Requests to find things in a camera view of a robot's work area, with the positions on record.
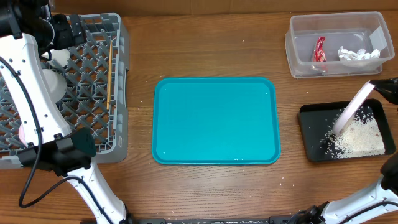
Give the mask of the white cup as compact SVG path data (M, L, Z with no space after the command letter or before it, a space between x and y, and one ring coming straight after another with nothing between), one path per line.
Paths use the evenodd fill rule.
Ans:
M68 49L62 49L62 50L54 50L52 49L50 51L52 54L52 60L48 60L48 63L54 67L55 62L57 62L58 65L61 67L65 67L68 65L68 59L70 59L70 53Z

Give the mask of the wooden chopstick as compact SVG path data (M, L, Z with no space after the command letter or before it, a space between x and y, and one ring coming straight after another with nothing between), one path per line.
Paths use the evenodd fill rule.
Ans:
M111 99L111 83L107 85L107 99L106 99L106 108L109 110L110 108L110 99Z
M113 41L109 45L109 61L108 61L108 83L111 83L111 74L113 70Z

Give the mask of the white tissue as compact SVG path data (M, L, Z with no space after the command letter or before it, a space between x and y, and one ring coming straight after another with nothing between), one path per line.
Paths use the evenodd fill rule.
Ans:
M380 51L378 49L372 52L367 52L365 49L359 49L357 52L344 49L340 47L338 49L338 58L343 65L349 67L365 67L371 63L371 60L378 59L380 57Z

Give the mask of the white round plate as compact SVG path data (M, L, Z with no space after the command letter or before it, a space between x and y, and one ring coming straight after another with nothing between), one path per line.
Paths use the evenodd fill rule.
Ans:
M362 106L366 98L373 91L375 85L371 84L370 81L366 82L361 89L357 92L355 97L349 102L347 107L340 114L335 124L332 127L332 131L335 135L339 135L345 126L349 123L351 118L354 117L357 110Z

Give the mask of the red snack wrapper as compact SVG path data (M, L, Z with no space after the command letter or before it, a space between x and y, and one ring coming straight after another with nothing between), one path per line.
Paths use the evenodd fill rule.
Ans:
M313 65L312 68L319 72L326 72L326 65L324 64L326 62L326 54L323 49L323 44L325 43L325 39L326 37L324 36L318 38L314 46L312 59L311 59L311 62L318 63L318 65Z

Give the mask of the pink white bowl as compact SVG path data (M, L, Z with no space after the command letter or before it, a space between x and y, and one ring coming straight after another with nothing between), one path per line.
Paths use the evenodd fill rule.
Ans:
M25 134L24 134L23 125L20 125L20 126L19 126L18 136L19 136L20 142L23 143L23 145L26 147L26 146L27 146L27 143L26 143L26 141L25 141Z

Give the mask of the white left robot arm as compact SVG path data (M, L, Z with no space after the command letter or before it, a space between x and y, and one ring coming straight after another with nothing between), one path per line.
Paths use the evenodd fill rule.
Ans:
M65 90L49 83L41 62L53 50L86 42L76 14L52 14L48 1L1 2L1 75L21 119L24 150L19 162L32 171L54 172L80 194L97 223L132 223L133 217L105 181L87 128L70 128L57 108Z

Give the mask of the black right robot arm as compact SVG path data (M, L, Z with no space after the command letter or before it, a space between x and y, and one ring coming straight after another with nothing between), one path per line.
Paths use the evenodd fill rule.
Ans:
M397 104L397 79L370 80L351 101L304 105L298 119L304 148L311 161L389 155L380 178L344 199L311 206L293 215L290 223L363 223L397 210L397 153L379 92Z

